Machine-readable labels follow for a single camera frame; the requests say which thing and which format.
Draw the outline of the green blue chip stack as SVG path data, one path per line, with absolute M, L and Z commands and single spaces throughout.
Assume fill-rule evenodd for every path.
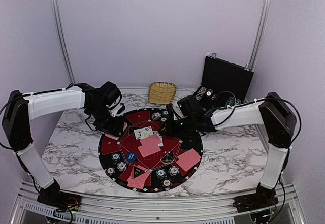
M 111 159 L 112 159 L 112 162 L 113 162 L 114 164 L 116 164 L 116 163 L 120 162 L 121 155 L 120 155 L 119 153 L 113 153 L 113 154 L 111 155 Z
M 156 176 L 158 179 L 165 179 L 167 177 L 167 172 L 163 168 L 157 169 Z
M 167 110 L 162 111 L 163 117 L 169 116 L 169 112 Z

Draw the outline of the red playing card deck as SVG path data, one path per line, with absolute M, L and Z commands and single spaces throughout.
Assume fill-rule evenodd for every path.
M 124 130 L 127 128 L 128 124 L 125 122 L 124 125 L 123 125 L 123 129 L 122 129 L 122 132 L 124 132 Z M 118 140 L 120 138 L 120 136 L 115 136 L 115 135 L 112 135 L 112 134 L 107 134 L 107 133 L 104 133 L 104 135 L 108 138 L 111 138 L 113 140 Z

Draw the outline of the ace of clubs card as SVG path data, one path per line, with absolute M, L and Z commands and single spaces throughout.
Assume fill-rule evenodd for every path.
M 152 132 L 144 132 L 144 134 L 142 135 L 142 139 L 150 137 L 152 135 L 158 134 L 158 131 L 152 131 Z

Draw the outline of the blue small blind button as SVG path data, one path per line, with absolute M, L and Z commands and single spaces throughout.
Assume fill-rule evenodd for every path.
M 137 160 L 137 154 L 135 152 L 128 152 L 126 154 L 126 160 L 128 162 L 135 162 Z

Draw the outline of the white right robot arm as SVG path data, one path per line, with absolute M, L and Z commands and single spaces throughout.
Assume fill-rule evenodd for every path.
M 259 183 L 261 188 L 252 195 L 252 204 L 262 208 L 271 200 L 271 192 L 284 171 L 293 142 L 301 132 L 301 116 L 288 100 L 270 92 L 264 98 L 223 108 L 203 108 L 192 95 L 178 101 L 182 117 L 173 105 L 166 106 L 168 116 L 159 133 L 182 137 L 188 132 L 214 132 L 244 125 L 262 125 L 268 137 L 268 158 Z

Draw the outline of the jack of hearts card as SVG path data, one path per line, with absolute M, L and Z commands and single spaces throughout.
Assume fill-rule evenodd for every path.
M 163 138 L 162 138 L 162 136 L 159 136 L 159 138 L 160 138 L 160 143 L 158 146 L 163 147 L 164 146 Z

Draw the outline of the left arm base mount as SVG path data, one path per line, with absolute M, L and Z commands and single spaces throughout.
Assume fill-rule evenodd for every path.
M 49 205 L 55 208 L 53 215 L 58 217 L 59 214 L 64 214 L 64 218 L 72 222 L 74 220 L 74 211 L 78 211 L 81 203 L 81 196 L 59 192 L 56 195 L 39 194 L 37 197 L 39 203 Z

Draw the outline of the black triangular all-in marker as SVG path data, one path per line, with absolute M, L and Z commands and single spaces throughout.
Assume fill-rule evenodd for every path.
M 148 172 L 148 169 L 142 166 L 133 166 L 132 179 L 135 179 Z

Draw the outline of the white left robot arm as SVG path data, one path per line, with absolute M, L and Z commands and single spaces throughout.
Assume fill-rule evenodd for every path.
M 121 104 L 120 89 L 112 82 L 101 87 L 77 83 L 66 88 L 41 92 L 21 93 L 14 90 L 1 109 L 2 128 L 7 137 L 8 150 L 14 152 L 26 172 L 45 190 L 44 197 L 53 206 L 64 202 L 60 186 L 45 166 L 34 146 L 31 121 L 68 110 L 82 109 L 94 118 L 94 129 L 120 137 L 126 123 L 119 116 L 125 109 Z

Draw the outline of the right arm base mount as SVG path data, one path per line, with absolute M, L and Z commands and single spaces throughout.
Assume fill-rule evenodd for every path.
M 257 194 L 237 196 L 234 198 L 233 207 L 238 213 L 250 212 L 250 218 L 254 223 L 268 223 L 277 209 L 279 203 L 277 197 L 262 199 Z

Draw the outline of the dealt red card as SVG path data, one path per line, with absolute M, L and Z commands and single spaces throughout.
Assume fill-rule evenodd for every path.
M 147 157 L 161 151 L 159 144 L 162 142 L 158 134 L 153 134 L 140 141 L 138 150 L 142 157 Z
M 178 156 L 177 164 L 184 170 L 190 169 L 201 160 L 201 156 L 194 150 L 188 150 Z
M 132 173 L 128 182 L 143 185 L 146 179 L 150 176 L 151 171 L 142 166 L 133 166 Z
M 132 179 L 132 173 L 129 179 L 127 180 L 127 186 L 142 189 L 144 187 L 146 179 L 148 178 L 148 175 L 150 174 L 149 171 L 135 179 Z
M 184 171 L 190 170 L 196 163 L 200 161 L 201 157 L 199 155 L 188 155 L 182 154 L 178 156 L 178 160 L 176 163 L 179 165 L 181 169 Z

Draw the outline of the clear round dealer button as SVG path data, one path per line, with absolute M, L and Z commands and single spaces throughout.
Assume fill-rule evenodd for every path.
M 161 155 L 160 155 L 160 161 L 163 164 L 170 164 L 175 160 L 174 157 L 174 153 L 173 151 L 164 151 Z

